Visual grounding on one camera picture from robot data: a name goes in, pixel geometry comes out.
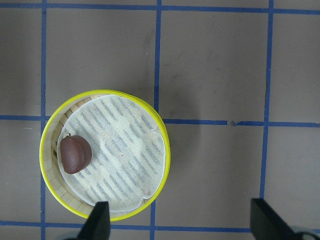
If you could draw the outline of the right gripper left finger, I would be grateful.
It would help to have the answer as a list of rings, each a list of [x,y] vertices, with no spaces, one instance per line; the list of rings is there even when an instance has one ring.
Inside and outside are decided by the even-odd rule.
[[[108,240],[111,234],[109,203],[97,202],[77,235],[78,240]]]

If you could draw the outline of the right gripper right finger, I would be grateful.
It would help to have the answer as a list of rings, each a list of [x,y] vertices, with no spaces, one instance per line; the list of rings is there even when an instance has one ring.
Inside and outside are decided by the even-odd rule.
[[[256,240],[302,240],[263,198],[250,200],[250,230]]]

